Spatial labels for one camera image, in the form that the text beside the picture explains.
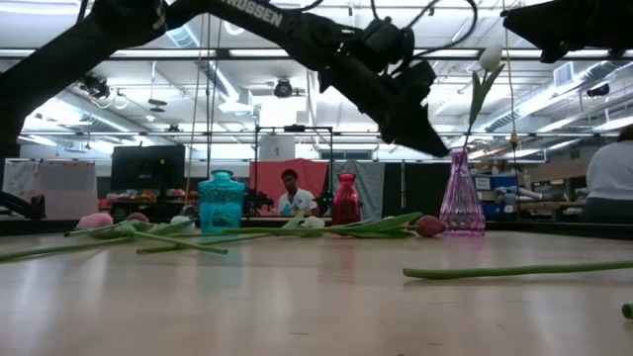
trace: monitor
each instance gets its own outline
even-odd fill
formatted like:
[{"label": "monitor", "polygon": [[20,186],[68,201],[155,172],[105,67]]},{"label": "monitor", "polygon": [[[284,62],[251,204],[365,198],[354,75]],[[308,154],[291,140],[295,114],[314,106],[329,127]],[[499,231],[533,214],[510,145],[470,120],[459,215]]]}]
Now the monitor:
[{"label": "monitor", "polygon": [[185,146],[118,146],[112,154],[112,189],[183,189]]}]

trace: person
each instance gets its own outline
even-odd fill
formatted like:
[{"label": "person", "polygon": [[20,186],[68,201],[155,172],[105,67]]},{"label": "person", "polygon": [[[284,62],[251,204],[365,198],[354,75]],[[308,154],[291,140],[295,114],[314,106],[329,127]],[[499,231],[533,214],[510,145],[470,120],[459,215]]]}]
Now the person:
[{"label": "person", "polygon": [[581,223],[631,223],[633,218],[633,125],[617,142],[599,149],[587,170],[588,197]]},{"label": "person", "polygon": [[297,186],[297,172],[293,169],[286,169],[281,174],[281,179],[286,187],[286,193],[279,198],[279,212],[282,215],[294,215],[297,212],[304,212],[306,216],[318,215],[317,202],[315,196],[307,190]]}]

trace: vase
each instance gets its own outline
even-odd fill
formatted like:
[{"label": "vase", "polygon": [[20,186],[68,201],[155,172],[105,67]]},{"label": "vase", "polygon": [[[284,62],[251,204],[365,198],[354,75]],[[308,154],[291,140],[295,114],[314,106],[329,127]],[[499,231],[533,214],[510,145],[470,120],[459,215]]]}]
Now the vase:
[{"label": "vase", "polygon": [[229,170],[214,170],[213,179],[198,184],[202,233],[237,228],[243,213],[245,185],[234,182]]},{"label": "vase", "polygon": [[358,193],[354,188],[355,180],[355,174],[341,173],[338,175],[339,186],[334,195],[332,207],[333,224],[360,222],[360,203],[358,202]]},{"label": "vase", "polygon": [[446,226],[445,234],[483,236],[486,218],[477,197],[475,184],[468,169],[468,150],[451,150],[451,175],[444,192],[439,219]]}]

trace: blue glass jar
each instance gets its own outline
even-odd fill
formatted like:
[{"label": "blue glass jar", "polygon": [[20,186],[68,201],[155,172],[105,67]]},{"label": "blue glass jar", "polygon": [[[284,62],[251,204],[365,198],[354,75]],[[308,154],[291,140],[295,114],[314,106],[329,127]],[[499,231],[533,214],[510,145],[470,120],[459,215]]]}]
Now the blue glass jar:
[{"label": "blue glass jar", "polygon": [[239,227],[245,185],[230,180],[233,172],[229,170],[214,170],[211,174],[213,180],[198,184],[202,233]]}]

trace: white shirt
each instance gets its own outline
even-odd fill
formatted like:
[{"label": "white shirt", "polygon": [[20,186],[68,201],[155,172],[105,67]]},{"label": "white shirt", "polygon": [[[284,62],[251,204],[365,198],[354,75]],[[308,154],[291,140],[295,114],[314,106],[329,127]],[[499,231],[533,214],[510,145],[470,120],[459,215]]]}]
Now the white shirt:
[{"label": "white shirt", "polygon": [[633,200],[633,141],[608,144],[591,158],[588,198]]},{"label": "white shirt", "polygon": [[317,202],[313,200],[314,198],[315,196],[309,191],[297,188],[297,193],[295,193],[295,197],[291,203],[288,199],[288,192],[286,192],[279,197],[279,212],[283,213],[284,208],[289,206],[291,212],[301,211],[308,213],[310,210],[317,207]]}]

